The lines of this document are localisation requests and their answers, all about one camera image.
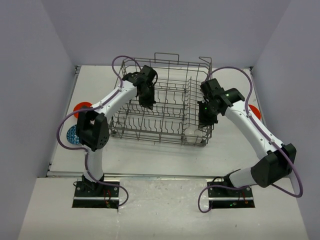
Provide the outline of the grey wire dish rack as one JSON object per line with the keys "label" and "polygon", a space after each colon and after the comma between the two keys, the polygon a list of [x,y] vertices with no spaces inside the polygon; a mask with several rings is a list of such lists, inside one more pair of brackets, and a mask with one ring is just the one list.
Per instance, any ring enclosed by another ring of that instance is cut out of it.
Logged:
{"label": "grey wire dish rack", "polygon": [[[124,58],[119,73],[124,76],[137,72],[144,65],[158,73],[154,86],[156,103],[153,109],[147,109],[139,105],[138,98],[130,100],[112,117],[110,135],[154,144],[205,146],[213,128],[199,128],[198,101],[203,100],[200,85],[213,69],[212,58],[201,56],[197,61],[183,61],[179,54],[156,52],[152,58]],[[201,143],[185,141],[184,131],[191,126],[203,132]]]}

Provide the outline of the small white bowl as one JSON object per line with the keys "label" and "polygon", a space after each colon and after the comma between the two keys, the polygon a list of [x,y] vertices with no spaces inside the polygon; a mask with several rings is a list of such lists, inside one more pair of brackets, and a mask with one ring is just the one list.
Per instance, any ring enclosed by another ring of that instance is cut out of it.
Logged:
{"label": "small white bowl", "polygon": [[184,139],[189,144],[200,144],[203,140],[203,132],[197,126],[190,126],[183,132]]}

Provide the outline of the small orange bowl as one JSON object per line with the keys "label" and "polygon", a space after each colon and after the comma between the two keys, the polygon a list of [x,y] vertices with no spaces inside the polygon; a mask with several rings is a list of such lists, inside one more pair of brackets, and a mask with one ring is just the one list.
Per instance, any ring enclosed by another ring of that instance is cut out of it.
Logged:
{"label": "small orange bowl", "polygon": [[256,106],[254,106],[254,105],[252,105],[252,104],[249,104],[248,107],[249,107],[249,110],[250,110],[259,120],[262,119],[261,112],[260,112],[260,110],[259,110]]}

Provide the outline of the large orange bowl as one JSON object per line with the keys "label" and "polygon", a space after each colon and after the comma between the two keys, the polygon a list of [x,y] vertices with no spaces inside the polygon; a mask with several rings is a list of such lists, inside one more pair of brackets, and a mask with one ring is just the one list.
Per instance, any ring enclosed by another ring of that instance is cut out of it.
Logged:
{"label": "large orange bowl", "polygon": [[73,108],[73,111],[77,111],[77,110],[80,110],[82,109],[83,107],[91,107],[92,104],[90,102],[87,102],[87,101],[83,101],[83,102],[80,102],[78,104],[76,104]]}

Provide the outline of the red patterned white bowl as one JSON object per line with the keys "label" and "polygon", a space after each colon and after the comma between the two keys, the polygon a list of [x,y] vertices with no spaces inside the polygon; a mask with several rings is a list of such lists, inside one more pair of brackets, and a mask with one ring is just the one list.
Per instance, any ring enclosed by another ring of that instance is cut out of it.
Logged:
{"label": "red patterned white bowl", "polygon": [[76,130],[77,130],[77,126],[73,125],[68,129],[66,133],[66,139],[72,145],[80,144],[80,140],[79,140],[79,137],[77,136]]}

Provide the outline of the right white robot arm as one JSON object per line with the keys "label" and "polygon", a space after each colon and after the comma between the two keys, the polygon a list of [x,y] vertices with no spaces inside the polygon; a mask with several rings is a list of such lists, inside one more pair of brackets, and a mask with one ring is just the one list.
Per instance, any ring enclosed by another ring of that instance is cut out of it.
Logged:
{"label": "right white robot arm", "polygon": [[225,175],[223,191],[233,197],[241,187],[258,185],[266,188],[287,177],[294,169],[297,150],[284,144],[250,112],[245,97],[236,88],[201,87],[204,101],[199,102],[199,121],[214,125],[218,115],[230,120],[244,135],[256,153],[258,161],[251,167]]}

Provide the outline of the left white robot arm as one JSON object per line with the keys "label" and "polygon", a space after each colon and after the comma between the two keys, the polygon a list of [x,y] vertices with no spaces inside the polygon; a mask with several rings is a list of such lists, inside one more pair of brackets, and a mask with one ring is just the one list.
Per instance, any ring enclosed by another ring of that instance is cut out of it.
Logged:
{"label": "left white robot arm", "polygon": [[135,97],[142,107],[151,110],[156,103],[153,81],[157,80],[158,73],[144,66],[139,72],[128,73],[121,78],[119,85],[100,102],[78,112],[76,135],[86,152],[82,179],[87,182],[86,190],[92,196],[97,197],[104,190],[102,149],[110,138],[111,118]]}

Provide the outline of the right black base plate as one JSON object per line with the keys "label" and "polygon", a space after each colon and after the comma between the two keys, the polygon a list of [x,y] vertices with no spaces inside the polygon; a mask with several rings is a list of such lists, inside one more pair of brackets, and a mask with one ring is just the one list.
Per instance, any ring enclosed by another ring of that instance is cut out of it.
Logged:
{"label": "right black base plate", "polygon": [[[231,187],[228,182],[226,182],[222,177],[216,176],[212,181],[207,182],[208,186],[227,186]],[[232,190],[232,189],[226,189],[221,187],[210,187],[208,190],[208,195],[210,198],[237,198],[239,199],[246,199],[253,197],[252,189],[246,188],[246,189],[238,189],[238,190]]]}

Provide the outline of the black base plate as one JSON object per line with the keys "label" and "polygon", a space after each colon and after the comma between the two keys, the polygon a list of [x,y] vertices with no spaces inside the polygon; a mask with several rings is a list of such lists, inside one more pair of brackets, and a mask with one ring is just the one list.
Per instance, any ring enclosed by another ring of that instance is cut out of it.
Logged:
{"label": "black base plate", "polygon": [[[228,182],[226,182],[222,177],[216,176],[212,181],[207,182],[208,186],[227,186],[231,187]],[[208,195],[210,198],[237,198],[239,199],[246,199],[253,197],[252,189],[246,188],[246,189],[238,189],[238,190],[232,190],[232,189],[226,189],[221,187],[210,187],[208,190]]]}
{"label": "black base plate", "polygon": [[73,183],[74,197],[78,200],[117,200],[119,197],[119,188],[117,186],[103,185],[96,182],[85,184],[82,181]]}

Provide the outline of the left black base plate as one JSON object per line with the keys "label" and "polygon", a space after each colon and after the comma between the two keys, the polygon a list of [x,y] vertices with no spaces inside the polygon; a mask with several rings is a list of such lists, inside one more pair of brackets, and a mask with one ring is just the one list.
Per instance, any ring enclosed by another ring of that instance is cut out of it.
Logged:
{"label": "left black base plate", "polygon": [[78,200],[117,200],[119,197],[119,188],[117,186],[103,185],[96,182],[85,184],[82,181],[73,183],[74,197]]}

